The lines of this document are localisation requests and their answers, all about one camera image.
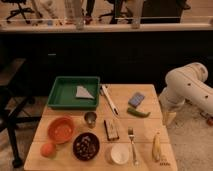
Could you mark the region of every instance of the small container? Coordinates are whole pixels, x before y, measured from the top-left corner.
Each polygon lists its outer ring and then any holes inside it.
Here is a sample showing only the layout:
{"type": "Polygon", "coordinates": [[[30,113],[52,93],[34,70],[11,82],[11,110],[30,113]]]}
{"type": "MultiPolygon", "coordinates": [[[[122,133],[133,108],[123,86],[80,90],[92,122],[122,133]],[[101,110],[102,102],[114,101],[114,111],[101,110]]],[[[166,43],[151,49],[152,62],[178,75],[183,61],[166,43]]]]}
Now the small container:
{"type": "Polygon", "coordinates": [[[95,110],[99,104],[100,78],[95,76],[58,76],[47,106],[54,110],[95,110]],[[77,86],[83,86],[94,99],[76,98],[77,86]]]}
{"type": "Polygon", "coordinates": [[[62,116],[53,120],[48,126],[47,134],[54,144],[63,144],[71,140],[74,122],[70,116],[62,116]]]}
{"type": "Polygon", "coordinates": [[[89,128],[94,128],[96,123],[97,115],[95,112],[87,112],[84,115],[84,120],[86,121],[89,128]]]}
{"type": "Polygon", "coordinates": [[[129,161],[129,149],[124,144],[115,144],[110,152],[111,159],[118,165],[123,165],[129,161]]]}

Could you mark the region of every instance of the green tray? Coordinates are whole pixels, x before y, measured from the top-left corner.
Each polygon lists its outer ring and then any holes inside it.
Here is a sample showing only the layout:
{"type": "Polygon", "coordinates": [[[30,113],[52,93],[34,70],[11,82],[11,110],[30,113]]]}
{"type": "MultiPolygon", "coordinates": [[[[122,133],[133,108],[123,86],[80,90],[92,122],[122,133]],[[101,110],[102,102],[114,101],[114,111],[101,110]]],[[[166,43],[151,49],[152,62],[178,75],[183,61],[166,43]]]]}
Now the green tray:
{"type": "Polygon", "coordinates": [[[99,103],[99,77],[58,76],[51,89],[47,105],[52,109],[95,110],[99,103]],[[85,87],[95,99],[76,98],[77,86],[85,87]]]}

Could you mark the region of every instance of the black wall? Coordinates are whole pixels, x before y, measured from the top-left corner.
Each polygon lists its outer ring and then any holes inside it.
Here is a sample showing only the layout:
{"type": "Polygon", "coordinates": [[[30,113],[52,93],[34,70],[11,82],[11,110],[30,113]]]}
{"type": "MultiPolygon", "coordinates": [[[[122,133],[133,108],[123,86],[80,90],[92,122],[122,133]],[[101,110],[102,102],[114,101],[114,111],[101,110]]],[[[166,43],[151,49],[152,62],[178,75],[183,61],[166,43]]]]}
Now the black wall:
{"type": "Polygon", "coordinates": [[[213,32],[1,34],[8,56],[28,60],[35,95],[48,95],[57,75],[100,76],[102,83],[153,83],[166,73],[202,62],[213,86],[213,32]]]}

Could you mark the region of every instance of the orange bowl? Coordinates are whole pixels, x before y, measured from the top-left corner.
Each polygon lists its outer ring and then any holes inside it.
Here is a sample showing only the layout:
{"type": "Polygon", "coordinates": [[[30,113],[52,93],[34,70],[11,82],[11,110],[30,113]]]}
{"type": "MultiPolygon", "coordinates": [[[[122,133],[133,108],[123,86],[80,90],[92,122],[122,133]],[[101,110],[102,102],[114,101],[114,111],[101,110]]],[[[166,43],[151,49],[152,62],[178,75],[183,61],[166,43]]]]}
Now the orange bowl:
{"type": "Polygon", "coordinates": [[[70,116],[63,116],[53,120],[48,127],[48,136],[55,144],[62,144],[72,138],[74,123],[70,116]]]}

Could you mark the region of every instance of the utensil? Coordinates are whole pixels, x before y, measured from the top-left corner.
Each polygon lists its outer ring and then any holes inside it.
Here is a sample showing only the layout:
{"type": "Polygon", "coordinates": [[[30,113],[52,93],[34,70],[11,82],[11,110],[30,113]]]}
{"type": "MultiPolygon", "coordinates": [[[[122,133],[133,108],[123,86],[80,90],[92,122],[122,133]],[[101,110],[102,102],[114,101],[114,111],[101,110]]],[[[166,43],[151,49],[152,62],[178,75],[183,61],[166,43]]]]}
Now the utensil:
{"type": "Polygon", "coordinates": [[[132,144],[133,164],[138,165],[139,162],[138,162],[137,157],[136,157],[135,144],[134,144],[135,135],[134,135],[132,127],[128,128],[128,135],[129,135],[129,138],[130,138],[131,144],[132,144]]]}
{"type": "Polygon", "coordinates": [[[110,105],[110,107],[111,107],[111,109],[112,109],[112,112],[113,112],[114,114],[118,115],[118,110],[117,110],[117,108],[115,107],[115,104],[113,103],[112,99],[110,98],[106,86],[105,86],[105,85],[102,85],[102,86],[101,86],[101,89],[102,89],[102,91],[103,91],[103,94],[104,94],[104,95],[106,96],[106,98],[107,98],[107,101],[108,101],[108,103],[109,103],[109,105],[110,105]]]}

